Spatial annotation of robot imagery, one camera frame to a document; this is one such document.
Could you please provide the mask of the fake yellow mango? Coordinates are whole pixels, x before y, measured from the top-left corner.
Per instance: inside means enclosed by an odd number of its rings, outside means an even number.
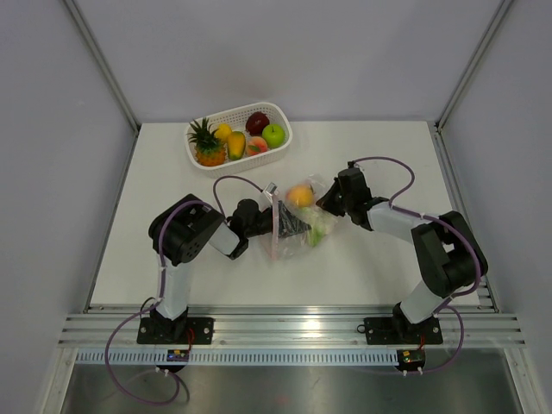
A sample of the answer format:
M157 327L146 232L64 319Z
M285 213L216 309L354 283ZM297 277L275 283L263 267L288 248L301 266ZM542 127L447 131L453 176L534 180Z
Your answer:
M240 160L246 147L246 137L241 131L233 131L227 140L227 150L229 160Z

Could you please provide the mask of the fake orange pineapple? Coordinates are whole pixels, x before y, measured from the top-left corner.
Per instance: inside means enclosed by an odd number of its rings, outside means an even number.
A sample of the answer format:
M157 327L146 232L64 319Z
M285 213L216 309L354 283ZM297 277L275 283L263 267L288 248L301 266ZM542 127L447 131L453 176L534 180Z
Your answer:
M204 117L200 122L192 121L190 128L187 140L195 150L198 164L206 167L222 165L226 160L225 144L210 129L209 119Z

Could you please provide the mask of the fake round orange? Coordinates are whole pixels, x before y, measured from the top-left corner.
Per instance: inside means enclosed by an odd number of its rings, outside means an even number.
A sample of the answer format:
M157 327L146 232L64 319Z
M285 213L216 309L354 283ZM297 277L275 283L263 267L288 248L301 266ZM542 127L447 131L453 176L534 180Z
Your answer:
M310 185L293 186L285 195L286 201L297 208L310 207L315 203L315 194Z

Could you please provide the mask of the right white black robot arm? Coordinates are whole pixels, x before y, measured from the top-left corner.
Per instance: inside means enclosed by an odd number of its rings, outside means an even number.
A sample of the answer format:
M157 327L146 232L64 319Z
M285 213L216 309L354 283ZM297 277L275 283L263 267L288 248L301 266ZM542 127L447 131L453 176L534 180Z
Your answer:
M317 206L334 216L348 216L368 231L385 233L415 249L422 277L389 317L367 317L358 330L369 345L437 345L437 319L459 296L476 290L488 263L464 216L451 210L440 216L420 214L372 195L356 166L338 173Z

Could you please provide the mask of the fake yellow lemon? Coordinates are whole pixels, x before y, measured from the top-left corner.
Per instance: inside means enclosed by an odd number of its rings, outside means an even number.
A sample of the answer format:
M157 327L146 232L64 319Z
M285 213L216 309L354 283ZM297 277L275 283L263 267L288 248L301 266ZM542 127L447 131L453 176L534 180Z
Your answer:
M228 140L228 137L232 134L232 132L233 132L233 130L228 124L221 123L216 128L215 137L220 142L226 143L227 140Z

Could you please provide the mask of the fake pink peach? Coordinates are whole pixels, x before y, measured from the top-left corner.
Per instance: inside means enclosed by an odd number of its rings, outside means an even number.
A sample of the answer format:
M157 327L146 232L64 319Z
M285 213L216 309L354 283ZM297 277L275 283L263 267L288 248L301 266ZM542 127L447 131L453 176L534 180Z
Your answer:
M263 154L269 150L267 142L261 136L251 136L246 143L246 155L255 156Z

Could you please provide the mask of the fake green apple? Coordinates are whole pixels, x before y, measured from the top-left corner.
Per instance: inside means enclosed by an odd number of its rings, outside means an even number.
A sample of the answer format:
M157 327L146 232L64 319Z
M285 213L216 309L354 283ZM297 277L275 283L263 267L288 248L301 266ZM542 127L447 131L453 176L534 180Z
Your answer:
M263 129L261 136L271 149L281 147L285 143L285 131L275 123L268 124Z

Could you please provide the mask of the clear zip top bag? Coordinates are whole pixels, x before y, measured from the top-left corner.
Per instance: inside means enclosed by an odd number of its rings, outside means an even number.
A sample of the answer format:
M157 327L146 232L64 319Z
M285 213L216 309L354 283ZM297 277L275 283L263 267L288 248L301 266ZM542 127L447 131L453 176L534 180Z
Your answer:
M317 205L329 189L318 174L280 189L270 183L263 189L259 206L267 214L270 231L260 243L272 260L304 254L318 246L336 227L338 218Z

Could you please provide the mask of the fake purple fruit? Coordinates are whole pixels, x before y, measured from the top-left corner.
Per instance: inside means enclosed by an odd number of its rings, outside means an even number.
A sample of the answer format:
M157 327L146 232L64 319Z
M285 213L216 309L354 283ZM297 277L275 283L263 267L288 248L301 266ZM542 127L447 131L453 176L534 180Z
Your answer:
M256 111L247 119L245 129L250 135L261 135L263 129L269 124L268 116L261 111Z

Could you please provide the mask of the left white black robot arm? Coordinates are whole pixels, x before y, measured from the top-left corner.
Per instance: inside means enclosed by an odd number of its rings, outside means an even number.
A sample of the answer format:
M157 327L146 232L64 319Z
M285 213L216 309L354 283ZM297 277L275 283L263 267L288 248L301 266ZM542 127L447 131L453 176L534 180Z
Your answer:
M226 217L189 194L157 216L148 229L160 263L159 298L140 322L140 344L200 345L212 342L213 320L191 317L191 262L206 245L231 260L239 258L251 238L270 235L285 241L306 236L312 227L281 201L262 209L253 199L241 200Z

